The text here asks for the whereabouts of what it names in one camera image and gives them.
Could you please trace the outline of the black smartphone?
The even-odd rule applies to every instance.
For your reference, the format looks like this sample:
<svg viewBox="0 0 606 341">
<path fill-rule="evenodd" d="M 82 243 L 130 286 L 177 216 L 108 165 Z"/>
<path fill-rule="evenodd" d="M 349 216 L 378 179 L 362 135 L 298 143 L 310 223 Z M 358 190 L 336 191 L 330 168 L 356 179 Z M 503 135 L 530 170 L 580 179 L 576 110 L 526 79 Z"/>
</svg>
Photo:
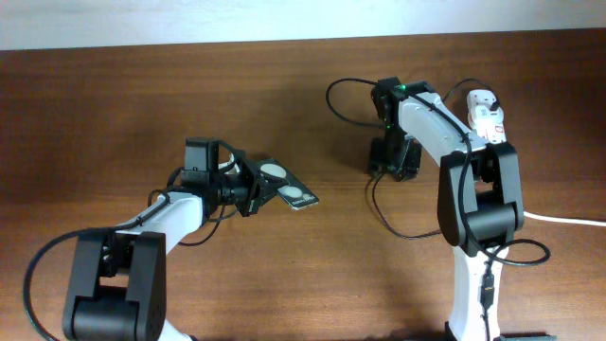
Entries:
<svg viewBox="0 0 606 341">
<path fill-rule="evenodd" d="M 285 182 L 278 187 L 277 194 L 292 210 L 302 210 L 319 203 L 319 198 L 274 158 L 260 160 L 257 165 L 265 178 L 271 176 Z"/>
</svg>

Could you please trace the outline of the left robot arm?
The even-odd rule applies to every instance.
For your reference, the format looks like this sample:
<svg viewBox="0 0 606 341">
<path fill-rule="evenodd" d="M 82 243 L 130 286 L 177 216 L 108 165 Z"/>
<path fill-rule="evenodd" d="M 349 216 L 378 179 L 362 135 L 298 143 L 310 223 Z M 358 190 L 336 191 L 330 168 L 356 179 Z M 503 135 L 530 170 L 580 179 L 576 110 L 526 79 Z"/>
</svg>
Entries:
<svg viewBox="0 0 606 341">
<path fill-rule="evenodd" d="M 186 140 L 180 185 L 168 183 L 157 201 L 123 225 L 78 238 L 62 317 L 70 340 L 187 340 L 166 319 L 167 254 L 200 228 L 218 206 L 242 216 L 258 212 L 287 183 L 277 162 L 260 165 L 223 141 Z"/>
</svg>

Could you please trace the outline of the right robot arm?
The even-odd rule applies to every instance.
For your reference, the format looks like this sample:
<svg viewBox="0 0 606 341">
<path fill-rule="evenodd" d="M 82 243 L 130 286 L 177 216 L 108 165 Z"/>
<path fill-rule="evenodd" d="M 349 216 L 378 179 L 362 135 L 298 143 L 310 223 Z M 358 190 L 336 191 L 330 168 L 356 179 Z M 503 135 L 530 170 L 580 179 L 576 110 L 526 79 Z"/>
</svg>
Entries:
<svg viewBox="0 0 606 341">
<path fill-rule="evenodd" d="M 508 250 L 524 223 L 517 152 L 468 128 L 426 81 L 379 80 L 370 96 L 385 131 L 372 142 L 368 170 L 373 178 L 415 178 L 422 151 L 439 167 L 438 232 L 454 251 L 448 339 L 501 339 L 500 277 L 512 263 Z"/>
</svg>

